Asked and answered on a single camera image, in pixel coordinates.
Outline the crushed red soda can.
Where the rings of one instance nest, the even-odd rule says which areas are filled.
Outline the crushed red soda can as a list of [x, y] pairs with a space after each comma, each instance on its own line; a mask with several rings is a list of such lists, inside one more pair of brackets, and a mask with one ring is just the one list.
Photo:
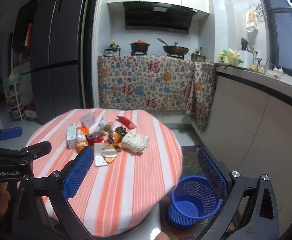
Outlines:
[[86, 139], [89, 145], [94, 145], [95, 143], [102, 143], [104, 135], [101, 132], [93, 132], [86, 135]]

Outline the colourful hexagon floor mat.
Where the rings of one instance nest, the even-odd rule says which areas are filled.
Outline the colourful hexagon floor mat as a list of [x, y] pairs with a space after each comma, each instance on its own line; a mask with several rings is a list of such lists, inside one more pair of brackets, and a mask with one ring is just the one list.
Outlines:
[[[182, 146], [182, 174], [181, 179], [188, 176], [202, 176], [205, 177], [200, 165], [198, 164], [197, 152], [200, 149], [199, 145], [196, 146]], [[159, 202], [160, 209], [160, 225], [161, 231], [164, 232], [169, 239], [197, 239], [201, 233], [207, 228], [215, 215], [201, 220], [198, 223], [188, 228], [175, 228], [167, 222], [167, 210], [171, 203], [171, 192], [169, 192]]]

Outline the black wok with lid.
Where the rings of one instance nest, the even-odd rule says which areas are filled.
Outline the black wok with lid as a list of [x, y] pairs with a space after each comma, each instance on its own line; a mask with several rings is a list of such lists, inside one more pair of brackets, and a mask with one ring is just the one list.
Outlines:
[[164, 44], [163, 50], [170, 56], [184, 57], [188, 54], [189, 49], [179, 46], [177, 42], [175, 42], [174, 45], [170, 46], [159, 37], [157, 37], [156, 39]]

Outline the orange white striped tablecloth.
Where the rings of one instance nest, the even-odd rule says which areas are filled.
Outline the orange white striped tablecloth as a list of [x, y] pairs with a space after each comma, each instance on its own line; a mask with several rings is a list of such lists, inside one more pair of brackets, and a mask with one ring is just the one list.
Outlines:
[[26, 146], [46, 140], [52, 146], [50, 154], [34, 161], [36, 178], [61, 170], [74, 159], [76, 150], [67, 147], [67, 125], [80, 126], [80, 118], [89, 112], [96, 119], [89, 132], [95, 131], [102, 117], [118, 127], [118, 115], [137, 125], [133, 133], [149, 136], [142, 155], [122, 150], [108, 166], [93, 164], [75, 197], [69, 200], [91, 235], [114, 236], [137, 226], [175, 187], [182, 173], [182, 150], [173, 132], [146, 111], [74, 109], [43, 125], [28, 140]]

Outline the black clay pot orange lid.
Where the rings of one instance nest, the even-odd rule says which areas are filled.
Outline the black clay pot orange lid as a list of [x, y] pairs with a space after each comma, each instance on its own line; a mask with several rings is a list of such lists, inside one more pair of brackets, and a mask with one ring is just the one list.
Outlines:
[[142, 40], [130, 43], [131, 46], [131, 56], [147, 55], [150, 44]]

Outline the orange silver snack wrapper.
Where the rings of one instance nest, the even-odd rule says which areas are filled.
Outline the orange silver snack wrapper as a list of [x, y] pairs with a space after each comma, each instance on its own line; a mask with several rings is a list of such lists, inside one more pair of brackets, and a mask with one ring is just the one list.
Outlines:
[[89, 146], [86, 136], [89, 130], [85, 126], [76, 128], [76, 150], [79, 153], [84, 147]]

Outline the translucent plastic box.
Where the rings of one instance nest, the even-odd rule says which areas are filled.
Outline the translucent plastic box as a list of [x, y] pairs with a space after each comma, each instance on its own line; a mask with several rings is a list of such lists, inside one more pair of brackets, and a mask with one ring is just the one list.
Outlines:
[[85, 126], [86, 128], [91, 128], [95, 124], [95, 113], [88, 112], [80, 118], [81, 126]]

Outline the black range hood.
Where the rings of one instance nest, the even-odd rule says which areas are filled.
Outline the black range hood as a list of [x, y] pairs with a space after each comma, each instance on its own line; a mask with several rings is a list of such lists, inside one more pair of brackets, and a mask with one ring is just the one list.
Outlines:
[[124, 2], [125, 28], [188, 34], [196, 9], [157, 2]]

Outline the orange dark candy wrapper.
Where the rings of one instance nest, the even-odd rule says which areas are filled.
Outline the orange dark candy wrapper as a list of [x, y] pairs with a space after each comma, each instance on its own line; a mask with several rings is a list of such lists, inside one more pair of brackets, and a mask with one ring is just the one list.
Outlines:
[[126, 128], [119, 126], [115, 130], [109, 130], [107, 141], [113, 146], [118, 146], [127, 134]]

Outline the yellow green containers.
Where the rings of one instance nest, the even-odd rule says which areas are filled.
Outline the yellow green containers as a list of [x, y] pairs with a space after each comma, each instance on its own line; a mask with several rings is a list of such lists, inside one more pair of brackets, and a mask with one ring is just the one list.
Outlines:
[[237, 66], [239, 64], [239, 57], [240, 55], [231, 49], [223, 50], [222, 53], [219, 54], [218, 63]]

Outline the red snack sachet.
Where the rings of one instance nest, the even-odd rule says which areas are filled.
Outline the red snack sachet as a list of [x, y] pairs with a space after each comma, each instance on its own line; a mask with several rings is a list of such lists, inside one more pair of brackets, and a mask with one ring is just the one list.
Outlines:
[[118, 116], [117, 115], [117, 120], [122, 123], [123, 125], [125, 125], [128, 129], [135, 129], [137, 128], [137, 126], [128, 118], [124, 117], [124, 116]]

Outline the patterned floral counter cloth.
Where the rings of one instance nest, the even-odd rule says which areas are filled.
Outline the patterned floral counter cloth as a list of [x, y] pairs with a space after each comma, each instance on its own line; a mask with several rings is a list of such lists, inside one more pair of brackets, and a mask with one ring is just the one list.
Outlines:
[[215, 64], [168, 56], [100, 56], [102, 108], [184, 114], [206, 129], [216, 89]]

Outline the dark grey refrigerator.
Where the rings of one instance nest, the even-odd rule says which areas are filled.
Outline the dark grey refrigerator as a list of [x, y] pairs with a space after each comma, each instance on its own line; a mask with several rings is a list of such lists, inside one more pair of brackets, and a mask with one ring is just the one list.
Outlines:
[[40, 124], [85, 107], [81, 63], [86, 0], [39, 0], [31, 36], [31, 84]]

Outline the blue mesh trash basket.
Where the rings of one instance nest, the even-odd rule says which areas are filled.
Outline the blue mesh trash basket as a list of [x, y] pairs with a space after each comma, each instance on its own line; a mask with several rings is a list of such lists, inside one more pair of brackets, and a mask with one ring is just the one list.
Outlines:
[[167, 221], [176, 228], [186, 228], [213, 216], [221, 206], [208, 180], [202, 176], [182, 178], [171, 193]]

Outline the white knife holder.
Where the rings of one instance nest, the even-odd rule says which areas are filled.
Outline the white knife holder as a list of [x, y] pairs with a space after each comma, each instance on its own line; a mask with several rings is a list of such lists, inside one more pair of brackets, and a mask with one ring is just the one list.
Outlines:
[[249, 65], [253, 65], [254, 54], [246, 50], [238, 50], [239, 54], [238, 67], [249, 68]]

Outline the white green carton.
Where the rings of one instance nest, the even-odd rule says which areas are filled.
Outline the white green carton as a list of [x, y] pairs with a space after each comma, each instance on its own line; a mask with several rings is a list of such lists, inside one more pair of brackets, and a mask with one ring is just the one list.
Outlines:
[[67, 125], [66, 141], [70, 150], [76, 148], [76, 125], [74, 123]]

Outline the white storage rack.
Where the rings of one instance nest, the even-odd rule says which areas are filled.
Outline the white storage rack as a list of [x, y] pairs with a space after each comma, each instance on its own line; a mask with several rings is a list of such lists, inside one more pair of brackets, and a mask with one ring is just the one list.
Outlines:
[[25, 107], [21, 92], [21, 74], [13, 70], [4, 83], [6, 105], [10, 118], [13, 121], [23, 122], [25, 118]]

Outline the steel pot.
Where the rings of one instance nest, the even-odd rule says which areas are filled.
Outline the steel pot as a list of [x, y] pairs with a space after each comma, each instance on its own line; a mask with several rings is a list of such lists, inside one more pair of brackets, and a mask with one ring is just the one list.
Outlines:
[[193, 62], [205, 62], [208, 59], [208, 57], [198, 54], [198, 53], [191, 53], [189, 55]]

